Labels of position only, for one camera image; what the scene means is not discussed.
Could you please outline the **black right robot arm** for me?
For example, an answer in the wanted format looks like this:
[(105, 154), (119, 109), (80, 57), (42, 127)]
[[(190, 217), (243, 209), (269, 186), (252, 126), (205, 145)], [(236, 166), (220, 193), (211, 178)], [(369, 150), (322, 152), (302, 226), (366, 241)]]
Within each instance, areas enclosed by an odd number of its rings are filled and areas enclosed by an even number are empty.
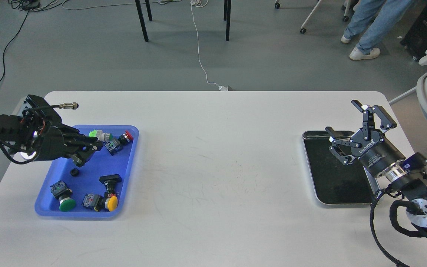
[(380, 105), (362, 105), (351, 102), (363, 115), (362, 127), (351, 136), (345, 136), (331, 127), (329, 151), (343, 165), (357, 159), (371, 176), (386, 177), (390, 184), (376, 190), (370, 210), (372, 236), (381, 252), (397, 267), (405, 264), (397, 260), (378, 241), (374, 228), (374, 212), (382, 196), (395, 198), (389, 210), (393, 228), (408, 237), (427, 239), (427, 173), (426, 158), (415, 153), (406, 158), (387, 138), (385, 133), (397, 123)]

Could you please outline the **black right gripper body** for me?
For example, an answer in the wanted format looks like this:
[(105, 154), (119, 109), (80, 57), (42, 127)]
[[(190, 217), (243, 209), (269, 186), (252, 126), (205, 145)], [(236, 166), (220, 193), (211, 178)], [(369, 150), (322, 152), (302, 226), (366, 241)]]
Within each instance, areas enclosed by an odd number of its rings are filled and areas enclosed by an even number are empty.
[(361, 147), (351, 148), (351, 156), (358, 158), (363, 167), (376, 177), (388, 166), (405, 160), (405, 156), (385, 137), (380, 130), (370, 130), (370, 137), (364, 139), (364, 133), (357, 130), (349, 139), (360, 143)]

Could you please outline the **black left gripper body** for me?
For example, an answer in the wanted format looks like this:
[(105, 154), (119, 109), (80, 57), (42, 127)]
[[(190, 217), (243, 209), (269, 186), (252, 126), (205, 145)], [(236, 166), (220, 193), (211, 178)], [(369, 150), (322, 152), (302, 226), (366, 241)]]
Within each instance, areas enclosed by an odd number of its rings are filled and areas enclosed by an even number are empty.
[(34, 133), (32, 160), (50, 161), (58, 158), (78, 160), (82, 152), (82, 135), (73, 127), (49, 127), (46, 125)]

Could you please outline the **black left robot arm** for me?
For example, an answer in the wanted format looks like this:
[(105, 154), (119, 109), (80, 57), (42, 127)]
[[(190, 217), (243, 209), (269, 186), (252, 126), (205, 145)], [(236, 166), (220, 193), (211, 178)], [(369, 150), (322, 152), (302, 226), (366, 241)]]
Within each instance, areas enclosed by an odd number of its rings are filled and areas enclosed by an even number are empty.
[(96, 137), (64, 125), (55, 108), (77, 109), (78, 104), (49, 105), (40, 96), (28, 95), (19, 115), (0, 114), (0, 150), (7, 159), (13, 162), (19, 152), (27, 156), (23, 164), (68, 158), (81, 167), (102, 148)]

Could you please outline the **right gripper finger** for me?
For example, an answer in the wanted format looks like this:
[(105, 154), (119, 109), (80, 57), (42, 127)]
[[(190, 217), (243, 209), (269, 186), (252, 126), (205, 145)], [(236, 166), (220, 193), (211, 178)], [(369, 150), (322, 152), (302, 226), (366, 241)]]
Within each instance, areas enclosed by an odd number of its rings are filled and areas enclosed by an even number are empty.
[[(394, 129), (398, 124), (393, 120), (390, 114), (381, 105), (362, 105), (358, 100), (352, 100), (351, 103), (363, 114), (363, 123), (359, 132), (363, 140), (370, 140), (373, 132), (385, 133)], [(380, 128), (375, 127), (374, 115), (381, 120)]]
[(351, 149), (362, 147), (360, 142), (351, 140), (350, 131), (335, 131), (332, 127), (325, 127), (325, 131), (330, 135), (329, 151), (341, 161), (343, 165), (350, 165), (355, 159)]

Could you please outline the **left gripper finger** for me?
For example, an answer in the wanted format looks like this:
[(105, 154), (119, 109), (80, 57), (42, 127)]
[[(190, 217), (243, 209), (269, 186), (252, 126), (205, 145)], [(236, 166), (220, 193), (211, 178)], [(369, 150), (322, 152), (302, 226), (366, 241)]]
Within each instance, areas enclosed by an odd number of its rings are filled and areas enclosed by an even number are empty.
[(95, 143), (99, 139), (97, 137), (97, 129), (92, 128), (78, 128), (79, 134), (75, 137), (76, 141), (84, 143)]
[(84, 143), (76, 141), (74, 137), (69, 138), (69, 158), (77, 167), (84, 166), (97, 151), (103, 147), (103, 142)]

